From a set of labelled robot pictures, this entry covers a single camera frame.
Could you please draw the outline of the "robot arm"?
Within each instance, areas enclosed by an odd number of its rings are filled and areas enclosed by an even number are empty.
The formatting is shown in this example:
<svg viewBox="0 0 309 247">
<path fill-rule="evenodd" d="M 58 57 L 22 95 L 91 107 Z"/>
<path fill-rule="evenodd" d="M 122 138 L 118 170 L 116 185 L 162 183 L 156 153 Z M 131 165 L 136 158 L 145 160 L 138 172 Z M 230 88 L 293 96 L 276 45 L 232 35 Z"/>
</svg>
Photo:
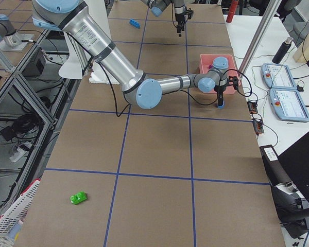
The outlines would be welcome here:
<svg viewBox="0 0 309 247">
<path fill-rule="evenodd" d="M 214 90 L 218 105 L 224 102 L 227 87 L 238 89 L 239 79 L 229 76 L 228 59 L 217 57 L 205 74 L 187 74 L 155 80 L 141 69 L 136 69 L 116 47 L 99 24 L 91 17 L 85 1 L 32 1 L 33 23 L 46 29 L 58 30 L 71 36 L 94 61 L 104 67 L 121 85 L 122 93 L 130 104 L 152 109 L 162 95 L 190 87 L 203 93 Z"/>
<path fill-rule="evenodd" d="M 193 17 L 194 11 L 191 8 L 187 8 L 186 1 L 183 0 L 147 0 L 142 1 L 156 17 L 159 17 L 168 6 L 172 6 L 172 19 L 173 25 L 176 28 L 179 37 L 182 36 L 182 32 L 185 31 L 185 24 Z"/>
</svg>

